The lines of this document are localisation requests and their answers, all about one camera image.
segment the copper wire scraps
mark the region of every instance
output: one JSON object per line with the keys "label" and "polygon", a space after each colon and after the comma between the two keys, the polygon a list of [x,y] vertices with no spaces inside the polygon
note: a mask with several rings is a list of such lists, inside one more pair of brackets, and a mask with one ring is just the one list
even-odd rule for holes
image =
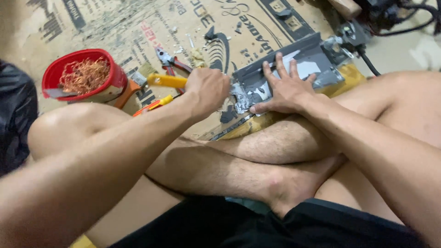
{"label": "copper wire scraps", "polygon": [[64,92],[76,92],[78,95],[87,94],[103,85],[109,78],[110,66],[104,57],[93,61],[85,59],[74,61],[64,66],[60,85]]}

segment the foot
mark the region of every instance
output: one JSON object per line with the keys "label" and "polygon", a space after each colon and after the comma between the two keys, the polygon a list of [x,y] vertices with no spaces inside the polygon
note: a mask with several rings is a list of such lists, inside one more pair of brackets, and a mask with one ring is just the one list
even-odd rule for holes
{"label": "foot", "polygon": [[269,176],[266,203],[283,218],[293,207],[314,197],[318,188],[346,161],[344,155],[280,166]]}

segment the cardboard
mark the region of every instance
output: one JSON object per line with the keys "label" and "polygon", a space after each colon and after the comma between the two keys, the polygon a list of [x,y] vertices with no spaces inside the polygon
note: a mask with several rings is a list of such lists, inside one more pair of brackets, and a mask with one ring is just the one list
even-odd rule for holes
{"label": "cardboard", "polygon": [[[191,51],[188,34],[196,47],[203,48],[207,66],[231,74],[305,35],[316,31],[321,32],[322,39],[331,35],[322,14],[326,8],[318,8],[318,4],[311,0],[301,3],[294,0],[1,1],[0,57],[15,63],[36,81],[39,109],[47,112],[66,104],[41,95],[45,69],[65,54],[102,48],[129,77],[146,61],[165,73],[153,48],[161,46],[170,54],[181,50],[176,56],[192,65],[187,60]],[[276,17],[276,12],[289,6],[294,9],[292,17],[287,20]],[[238,22],[242,23],[241,34],[235,32]],[[203,36],[211,26],[215,27],[220,42],[204,47]],[[133,114],[142,105],[175,93],[174,89],[163,87],[143,89],[131,98],[124,111]],[[231,100],[190,128],[186,135],[210,139],[247,116],[237,115],[230,122],[221,123],[222,111],[227,111],[229,105]]]}

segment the hand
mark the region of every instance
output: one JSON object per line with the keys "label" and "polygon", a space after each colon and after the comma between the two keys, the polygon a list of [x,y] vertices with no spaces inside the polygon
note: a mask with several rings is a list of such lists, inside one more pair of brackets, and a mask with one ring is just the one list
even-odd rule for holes
{"label": "hand", "polygon": [[230,77],[219,69],[194,69],[185,85],[184,96],[190,97],[194,103],[194,117],[203,120],[222,106],[230,87]]}
{"label": "hand", "polygon": [[302,111],[306,100],[315,95],[312,83],[315,74],[311,74],[306,81],[299,78],[297,72],[297,61],[290,62],[290,73],[288,75],[282,61],[282,53],[276,54],[276,68],[281,79],[274,76],[267,61],[263,62],[263,72],[273,89],[273,98],[268,102],[258,103],[250,108],[252,113],[264,113],[277,111],[281,113],[299,113]]}

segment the red bucket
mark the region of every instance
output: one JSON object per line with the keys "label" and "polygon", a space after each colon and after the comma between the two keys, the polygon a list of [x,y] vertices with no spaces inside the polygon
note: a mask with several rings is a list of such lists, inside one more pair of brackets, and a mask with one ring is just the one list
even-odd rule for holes
{"label": "red bucket", "polygon": [[[127,87],[127,76],[124,70],[117,65],[108,52],[102,49],[86,49],[77,51],[66,56],[63,56],[54,61],[46,69],[41,82],[43,89],[43,96],[49,98],[50,96],[45,92],[47,89],[57,89],[60,83],[60,78],[64,70],[64,66],[75,61],[81,62],[85,59],[98,60],[104,57],[110,66],[109,78],[106,82],[96,90],[87,94],[79,96],[59,97],[58,101],[93,101],[106,102],[117,98],[121,95]],[[72,68],[67,67],[67,73],[72,72]]]}

